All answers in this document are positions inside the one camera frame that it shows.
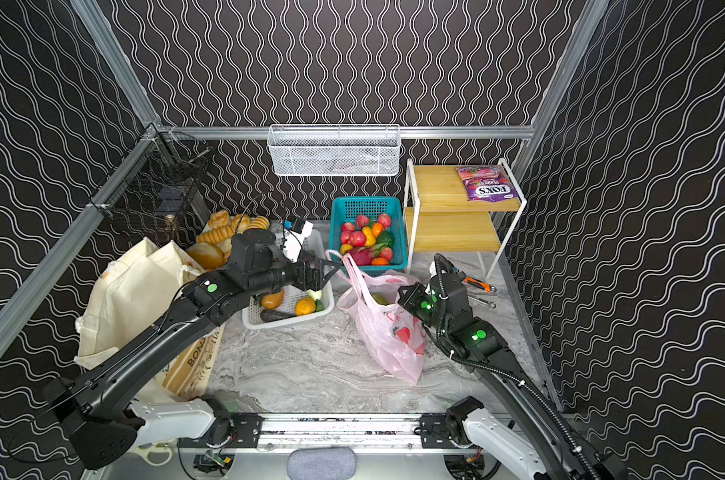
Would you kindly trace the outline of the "white plastic vegetable basket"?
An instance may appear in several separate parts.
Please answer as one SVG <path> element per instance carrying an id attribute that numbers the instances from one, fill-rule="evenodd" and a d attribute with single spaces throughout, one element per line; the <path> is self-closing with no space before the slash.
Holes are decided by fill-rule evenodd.
<path id="1" fill-rule="evenodd" d="M 288 254 L 284 253 L 284 242 L 286 242 L 286 238 L 282 236 L 282 233 L 278 232 L 278 234 L 274 234 L 274 232 L 266 229 L 248 229 L 244 232 L 244 235 L 252 236 L 252 232 L 258 232 L 262 237 L 266 234 L 270 234 L 274 237 L 274 249 L 276 249 L 278 254 L 288 258 Z M 304 240 L 304 243 L 302 243 L 302 252 L 300 253 L 306 255 L 316 255 L 318 258 L 320 258 L 320 256 L 324 256 L 326 248 L 324 248 L 324 242 L 322 242 L 322 236 L 318 230 L 312 229 L 312 233 L 310 233 L 310 235 L 296 235 Z M 281 299 L 282 303 L 280 303 L 280 305 L 276 305 L 276 308 L 274 309 L 265 308 L 262 305 L 262 298 L 254 297 L 254 299 L 250 300 L 248 308 L 242 311 L 242 323 L 245 328 L 250 330 L 262 330 L 286 327 L 328 315 L 328 313 L 334 309 L 334 294 L 332 293 L 332 286 L 328 283 L 324 286 L 324 288 L 322 288 L 322 290 L 318 290 L 316 292 L 320 292 L 316 293 L 316 295 L 312 294 L 318 298 L 318 300 L 314 302 L 316 304 L 316 309 L 308 309 L 306 312 L 304 312 L 305 309 L 300 310 L 302 315 L 296 315 L 296 305 L 300 303 L 302 305 L 304 305 L 304 303 L 310 303 L 304 302 L 304 300 L 310 299 L 312 295 L 300 288 L 296 288 L 292 285 L 284 287 L 284 289 L 282 289 L 282 294 L 276 294 L 276 299 Z"/>

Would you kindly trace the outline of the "yellow mango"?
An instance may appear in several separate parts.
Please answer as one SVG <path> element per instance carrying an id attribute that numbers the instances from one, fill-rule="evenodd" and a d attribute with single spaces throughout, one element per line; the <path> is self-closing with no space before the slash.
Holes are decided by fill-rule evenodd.
<path id="1" fill-rule="evenodd" d="M 318 306 L 316 306 L 316 300 L 311 297 L 304 297 L 296 302 L 296 306 L 294 306 L 294 314 L 296 314 L 296 316 L 310 315 L 316 313 L 316 309 L 318 309 Z"/>

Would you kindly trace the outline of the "green cabbage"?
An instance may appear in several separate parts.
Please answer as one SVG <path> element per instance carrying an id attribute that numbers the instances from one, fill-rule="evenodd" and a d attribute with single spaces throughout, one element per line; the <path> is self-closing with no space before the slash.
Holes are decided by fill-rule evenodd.
<path id="1" fill-rule="evenodd" d="M 389 304 L 388 300 L 379 293 L 372 293 L 371 297 L 379 305 L 388 305 Z"/>

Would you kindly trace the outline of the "red tomato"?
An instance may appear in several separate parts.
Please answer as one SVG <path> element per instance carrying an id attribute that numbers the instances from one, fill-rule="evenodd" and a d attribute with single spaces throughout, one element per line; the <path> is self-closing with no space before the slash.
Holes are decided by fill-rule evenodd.
<path id="1" fill-rule="evenodd" d="M 397 328 L 394 332 L 394 335 L 403 343 L 408 344 L 410 342 L 411 338 L 411 332 L 410 329 L 407 327 L 400 327 Z"/>

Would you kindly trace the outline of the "pink plastic grocery bag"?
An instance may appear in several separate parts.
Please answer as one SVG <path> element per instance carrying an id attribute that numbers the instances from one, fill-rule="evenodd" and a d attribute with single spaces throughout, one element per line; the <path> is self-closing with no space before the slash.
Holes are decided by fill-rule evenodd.
<path id="1" fill-rule="evenodd" d="M 369 355 L 388 374 L 409 385 L 416 384 L 424 362 L 425 331 L 420 320 L 397 304 L 397 290 L 416 284 L 417 279 L 394 270 L 370 276 L 350 256 L 334 250 L 326 251 L 326 256 L 344 264 L 346 271 L 338 276 L 348 282 L 350 288 L 338 298 L 336 306 L 354 320 Z M 383 295 L 389 304 L 377 304 L 372 293 Z M 394 335 L 400 327 L 410 329 L 408 344 Z"/>

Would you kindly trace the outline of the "brown potato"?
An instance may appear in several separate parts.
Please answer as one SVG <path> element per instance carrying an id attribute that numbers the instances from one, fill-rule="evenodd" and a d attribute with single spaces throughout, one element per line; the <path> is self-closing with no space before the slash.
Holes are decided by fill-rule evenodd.
<path id="1" fill-rule="evenodd" d="M 260 300 L 260 305 L 266 310 L 274 310 L 284 303 L 284 296 L 286 296 L 286 292 L 280 289 L 276 293 L 264 295 Z"/>

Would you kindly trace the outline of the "cream canvas tote bag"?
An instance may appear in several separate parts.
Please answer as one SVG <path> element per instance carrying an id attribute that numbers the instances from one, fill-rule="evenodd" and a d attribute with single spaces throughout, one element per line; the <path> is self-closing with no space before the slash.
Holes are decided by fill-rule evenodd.
<path id="1" fill-rule="evenodd" d="M 178 287 L 204 270 L 176 242 L 148 238 L 132 246 L 96 280 L 83 316 L 76 320 L 80 346 L 74 361 L 92 370 L 158 320 Z M 224 336 L 222 326 L 178 354 L 138 392 L 146 403 L 192 400 L 206 393 Z"/>

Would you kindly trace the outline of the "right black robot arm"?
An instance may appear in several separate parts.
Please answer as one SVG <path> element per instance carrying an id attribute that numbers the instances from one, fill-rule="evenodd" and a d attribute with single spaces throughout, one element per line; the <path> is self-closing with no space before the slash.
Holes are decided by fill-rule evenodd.
<path id="1" fill-rule="evenodd" d="M 468 397 L 446 413 L 449 440 L 478 447 L 519 479 L 625 479 L 624 463 L 601 453 L 563 417 L 524 372 L 505 339 L 473 313 L 467 286 L 482 286 L 435 254 L 427 283 L 398 290 L 399 306 L 425 326 L 433 345 L 474 373 L 514 420 L 509 427 Z"/>

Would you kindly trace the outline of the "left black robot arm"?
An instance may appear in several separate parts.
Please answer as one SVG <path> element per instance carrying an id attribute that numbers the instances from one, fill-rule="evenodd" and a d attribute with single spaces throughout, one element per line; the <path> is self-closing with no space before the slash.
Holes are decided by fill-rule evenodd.
<path id="1" fill-rule="evenodd" d="M 318 291 L 340 262 L 304 252 L 288 257 L 268 230 L 232 238 L 226 265 L 182 286 L 168 310 L 98 367 L 46 386 L 50 412 L 88 470 L 142 445 L 201 439 L 218 448 L 232 439 L 232 416 L 214 398 L 150 404 L 136 395 L 154 375 L 200 338 L 246 309 L 252 298 L 286 286 Z"/>

